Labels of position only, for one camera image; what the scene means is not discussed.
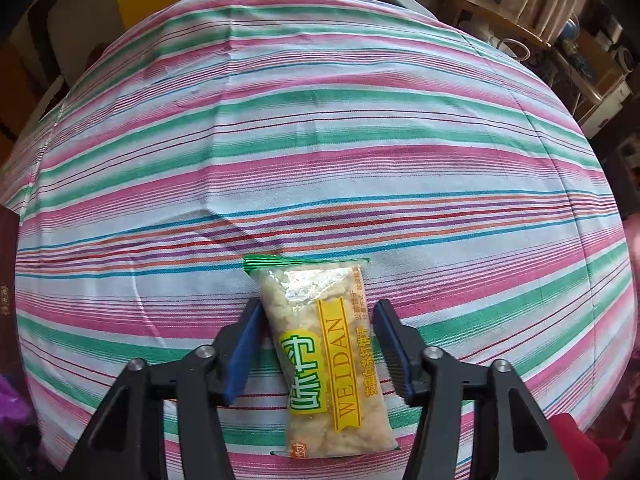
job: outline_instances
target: plastic wrapper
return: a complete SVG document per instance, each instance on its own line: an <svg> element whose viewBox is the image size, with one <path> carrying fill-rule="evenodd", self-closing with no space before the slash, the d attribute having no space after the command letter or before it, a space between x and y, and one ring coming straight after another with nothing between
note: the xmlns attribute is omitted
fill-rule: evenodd
<svg viewBox="0 0 640 480"><path fill-rule="evenodd" d="M14 444L18 441L22 428L33 421L31 407L11 384L0 376L0 434Z"/></svg>
<svg viewBox="0 0 640 480"><path fill-rule="evenodd" d="M398 446L389 425L371 348L360 267L247 256L289 394L287 454L351 456Z"/></svg>

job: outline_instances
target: wooden shelf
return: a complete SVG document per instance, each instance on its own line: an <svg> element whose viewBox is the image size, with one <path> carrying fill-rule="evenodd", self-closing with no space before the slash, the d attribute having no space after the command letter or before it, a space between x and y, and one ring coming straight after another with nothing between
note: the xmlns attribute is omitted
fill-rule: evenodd
<svg viewBox="0 0 640 480"><path fill-rule="evenodd" d="M493 0L448 0L454 6L457 7L458 10L468 10L482 18L486 19L489 23L500 27L505 28L510 31L514 35L517 35L523 38L526 41L533 43L535 46L548 49L551 48L551 45L546 41L543 41L539 36L537 36L532 30L519 25L517 23L517 18L500 7Z"/></svg>

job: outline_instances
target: green stripe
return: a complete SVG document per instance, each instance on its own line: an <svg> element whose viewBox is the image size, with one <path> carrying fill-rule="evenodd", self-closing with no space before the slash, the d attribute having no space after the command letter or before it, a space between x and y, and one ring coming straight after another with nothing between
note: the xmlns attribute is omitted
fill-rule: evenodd
<svg viewBox="0 0 640 480"><path fill-rule="evenodd" d="M369 258L352 258L351 260L317 260L314 258L297 258L294 256L281 256L280 254L247 254L242 259L244 272L251 275L254 270L268 267L290 267L308 264L341 264L341 263L368 263Z"/></svg>
<svg viewBox="0 0 640 480"><path fill-rule="evenodd" d="M10 205L13 205L15 203L22 202L23 200L25 200L30 194L32 187L33 187L33 184L27 184L26 186L24 186L20 191L18 191L9 200L7 200L5 206L11 209Z"/></svg>
<svg viewBox="0 0 640 480"><path fill-rule="evenodd" d="M631 283L630 272L625 273L622 280L609 291L606 296L599 300L595 307L595 316L599 316L609 305L613 304L615 299L625 290ZM533 370L540 363L549 359L551 356L561 352L565 345L571 342L585 327L592 323L594 317L591 313L583 316L579 322L575 323L569 330L565 331L560 337L554 338L550 344L542 346L539 350L534 351L527 358L515 364L518 373L522 376ZM69 396L72 399L82 402L83 404L93 408L98 407L101 397L79 388L70 386L65 381L54 378L30 361L25 361L28 371L39 377L41 380L49 383L53 388ZM389 410L389 422L394 429L404 428L412 424L417 424L420 417L419 408L409 408L407 406L396 406ZM167 433L177 434L177 420L174 415L166 414L164 417L164 427ZM242 444L246 446L266 446L279 448L285 443L285 429L283 427L247 427L236 426L233 424L223 424L223 433L225 441L228 444Z"/></svg>
<svg viewBox="0 0 640 480"><path fill-rule="evenodd" d="M631 272L623 273L621 279L617 280L615 285L607 289L606 295L601 299L598 299L599 294L593 298L593 309L588 311L587 314L582 316L578 321L570 325L564 332L553 338L551 341L536 348L531 354L527 356L522 362L514 363L519 374L523 375L535 367L541 365L544 361L549 359L553 354L558 352L564 346L568 345L582 330L589 325L596 323L596 320L609 308L616 299L625 291L625 289L632 283Z"/></svg>
<svg viewBox="0 0 640 480"><path fill-rule="evenodd" d="M514 298L500 301L481 310L469 312L462 316L453 317L432 323L419 329L422 339L428 344L443 346L455 344L465 339L478 336L483 332L504 325L509 320L528 314L545 303L569 293L577 286L589 283L590 276L611 266L617 259L626 255L626 243L618 243L607 253L586 262L584 266L540 285L529 292L519 294Z"/></svg>
<svg viewBox="0 0 640 480"><path fill-rule="evenodd" d="M340 7L329 6L283 6L272 9L236 6L219 7L217 9L201 12L188 12L187 14L172 18L164 22L161 27L149 31L143 36L121 46L113 53L112 56L105 60L105 63L100 64L97 67L98 70L95 73L92 73L90 78L83 81L84 84L76 88L74 93L83 91L85 86L88 86L96 79L103 77L104 73L108 73L114 68L118 69L116 72L117 76L109 78L106 83L101 84L89 94L82 97L78 102L73 103L71 108L65 110L65 115L75 111L79 106L87 102L96 94L107 91L110 87L114 86L124 78L129 77L145 66L148 66L150 59L148 56L143 56L140 62L132 65L128 69L116 67L116 65L126 63L127 59L124 58L126 58L128 54L133 54L133 51L137 48L145 48L148 47L149 44L153 44L156 41L161 40L162 37L168 33L167 29L170 29L171 32L175 33L178 27L186 28L195 23L211 21L222 21L228 23L229 21L236 22L238 20L255 20L256 18L277 23L279 19L283 16L287 16L288 14L311 16L317 20L323 18L340 20L349 16L354 20L354 23L329 26L315 25L313 23L291 25L281 24L278 27L264 27L264 24L260 24L254 25L255 28L242 27L241 30L238 30L238 28L232 30L230 27L219 27L217 28L218 30L213 32L210 30L205 32L192 32L185 40L173 40L171 42L167 42L165 40L163 42L165 44L160 43L154 47L153 54L154 57L157 58L159 56L175 54L180 50L193 48L203 43L213 43L216 41L226 40L228 38L268 38L273 36L286 36L297 32L347 32L350 34L359 32L364 36L369 36L372 32L372 28L377 36L407 38L421 42L429 41L441 46L449 46L462 52L476 54L476 50L473 49L466 41L460 41L459 33L441 28L435 30L430 25L424 25L406 18L376 14L370 10L342 9ZM391 32L380 29L379 25L385 23L399 25L401 30ZM453 40L454 45L451 44L451 41L444 41L442 39L443 37ZM494 60L504 62L503 59L500 59L497 56L495 56Z"/></svg>
<svg viewBox="0 0 640 480"><path fill-rule="evenodd" d="M142 357L149 364L165 363L181 359L191 351L183 348L160 348L94 339L50 328L20 313L17 314L17 321L21 330L27 330L37 339L44 339L71 352L114 364L123 365L134 357ZM273 349L260 351L257 368L261 374L280 370Z"/></svg>
<svg viewBox="0 0 640 480"><path fill-rule="evenodd" d="M620 242L611 250L607 251L607 253L588 262L586 266L580 267L564 276L560 276L552 282L540 286L540 288L524 292L514 298L509 298L508 300L485 307L477 312L470 312L460 317L426 325L420 327L418 330L423 340L428 344L446 347L452 342L457 342L479 332L490 330L504 323L506 319L530 312L532 309L540 306L542 302L541 298L546 298L548 301L549 298L555 297L556 294L583 284L588 279L588 273L594 276L597 272L613 264L617 258L625 254L626 244ZM190 351L189 349L157 348L99 340L50 328L36 320L22 316L20 313L18 313L17 320L20 329L27 330L35 338L44 339L60 348L65 348L81 355L114 364L126 363L133 357L142 357L150 364L163 363L181 359ZM382 353L375 338L373 344L375 357L378 362L382 362ZM273 349L263 349L260 351L257 363L254 366L254 370L258 374L276 374L279 368Z"/></svg>
<svg viewBox="0 0 640 480"><path fill-rule="evenodd" d="M191 118L180 118L185 124L189 123ZM201 166L206 162L210 162L220 158L231 158L238 156L265 154L269 152L279 152L283 150L291 150L296 148L319 148L320 146L338 146L341 144L360 143L360 142L381 142L388 140L446 140L447 142L459 142L461 144L475 143L487 146L503 146L529 154L538 154L548 156L553 154L568 159L581 162L584 166L594 166L597 164L595 158L584 158L579 160L578 157L572 156L570 152L557 147L545 147L539 141L528 143L505 137L497 137L489 135L483 128L473 131L471 128L460 127L459 130L450 129L442 130L440 128L429 127L391 127L373 129L370 126L358 126L352 128L343 128L340 130L327 132L314 132L313 135L282 134L270 137L263 137L260 140L247 139L229 142L216 142L213 145L206 146L196 152L185 152L180 155L169 156L163 160L155 160L146 164L139 164L118 173L113 173L101 180L94 182L83 182L82 186L67 192L54 193L50 198L44 195L38 195L33 200L25 212L25 216L35 214L42 208L53 208L64 203L78 200L84 196L101 192L111 187L121 186L123 184L131 184L136 179L146 178L159 173L165 173L175 170L184 170L188 167ZM39 181L39 186L44 185L43 180Z"/></svg>
<svg viewBox="0 0 640 480"><path fill-rule="evenodd" d="M521 111L501 108L497 105L488 104L486 102L474 102L468 99L459 98L452 95L427 94L424 92L411 91L386 91L372 89L332 89L332 88L314 88L312 90L292 90L278 92L277 94L268 94L254 96L241 102L226 102L215 107L207 107L204 110L189 113L180 117L174 117L162 123L153 124L141 130L127 132L126 135L117 137L116 139L97 146L90 152L84 152L73 159L63 162L55 168L42 170L39 179L44 176L58 179L62 173L71 169L77 169L78 165L89 163L92 158L105 157L115 153L121 153L126 146L139 144L144 139L161 134L169 133L173 130L185 131L185 126L190 123L210 121L219 121L220 116L234 116L241 114L248 108L279 108L291 107L299 108L307 106L310 102L314 102L316 106L320 103L344 105L345 102L363 101L367 103L380 102L388 107L390 104L414 107L428 107L426 109L434 109L437 107L448 107L452 109L463 108L477 110L478 114L494 115L516 123L523 123L521 127L530 128L531 124L538 131L548 130L571 140L580 142L581 145L588 146L588 142L583 136L565 130L561 126L540 120L530 114L526 118L523 117ZM574 159L575 153L568 156ZM584 159L584 163L593 168L600 168L595 163L594 157Z"/></svg>

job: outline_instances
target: red fabric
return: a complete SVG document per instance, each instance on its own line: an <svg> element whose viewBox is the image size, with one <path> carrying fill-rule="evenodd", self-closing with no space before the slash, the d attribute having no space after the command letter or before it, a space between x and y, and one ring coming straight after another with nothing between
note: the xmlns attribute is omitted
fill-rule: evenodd
<svg viewBox="0 0 640 480"><path fill-rule="evenodd" d="M625 450L628 444L625 440L614 440L613 438L598 438L595 439L594 442L600 448L601 452L607 455L610 464L613 464L618 459L620 453Z"/></svg>
<svg viewBox="0 0 640 480"><path fill-rule="evenodd" d="M549 419L549 424L574 466L578 480L603 480L609 471L607 456L580 431L574 418L568 413L559 413Z"/></svg>

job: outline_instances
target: yellow label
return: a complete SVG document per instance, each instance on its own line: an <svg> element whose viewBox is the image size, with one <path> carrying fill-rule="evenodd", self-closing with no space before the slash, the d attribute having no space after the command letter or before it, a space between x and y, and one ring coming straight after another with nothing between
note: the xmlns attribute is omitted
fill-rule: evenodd
<svg viewBox="0 0 640 480"><path fill-rule="evenodd" d="M291 412L297 415L325 412L326 376L319 337L308 330L290 330L279 341L295 371L289 394Z"/></svg>
<svg viewBox="0 0 640 480"><path fill-rule="evenodd" d="M329 362L335 431L347 426L359 428L362 420L358 382L344 303L342 298L319 300L318 310Z"/></svg>

